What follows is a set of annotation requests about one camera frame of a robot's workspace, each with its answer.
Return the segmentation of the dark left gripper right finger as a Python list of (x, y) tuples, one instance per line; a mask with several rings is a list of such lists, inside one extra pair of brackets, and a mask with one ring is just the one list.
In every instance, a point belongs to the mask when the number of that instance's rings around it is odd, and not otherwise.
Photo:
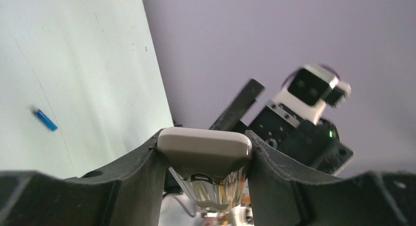
[(416, 176), (375, 172), (339, 178), (270, 148), (252, 131), (248, 176), (257, 226), (413, 226)]

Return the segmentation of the beige remote control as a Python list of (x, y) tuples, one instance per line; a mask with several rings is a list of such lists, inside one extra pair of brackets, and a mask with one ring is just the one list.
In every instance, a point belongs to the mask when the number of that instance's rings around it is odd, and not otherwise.
[(252, 142), (231, 131), (169, 127), (156, 149), (182, 191), (203, 209), (228, 211), (240, 204), (252, 161)]

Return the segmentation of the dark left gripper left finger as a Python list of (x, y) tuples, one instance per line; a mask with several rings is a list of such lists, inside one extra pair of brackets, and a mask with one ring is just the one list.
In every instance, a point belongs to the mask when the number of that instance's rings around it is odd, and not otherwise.
[(158, 135), (82, 177), (2, 171), (3, 226), (156, 226), (165, 172)]

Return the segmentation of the blue battery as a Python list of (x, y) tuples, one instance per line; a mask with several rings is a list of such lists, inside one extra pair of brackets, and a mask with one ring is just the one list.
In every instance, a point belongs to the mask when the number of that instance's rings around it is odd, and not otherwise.
[(35, 108), (31, 112), (48, 130), (56, 131), (58, 129), (58, 126), (42, 110)]

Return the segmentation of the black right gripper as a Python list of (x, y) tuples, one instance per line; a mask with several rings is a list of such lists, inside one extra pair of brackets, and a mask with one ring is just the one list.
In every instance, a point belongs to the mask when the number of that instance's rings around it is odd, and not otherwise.
[(240, 120), (264, 89), (257, 80), (249, 79), (209, 129), (251, 130), (271, 148), (303, 165), (333, 176), (343, 170), (354, 153), (340, 142), (338, 130), (329, 120), (320, 118), (315, 125), (271, 100), (249, 125)]

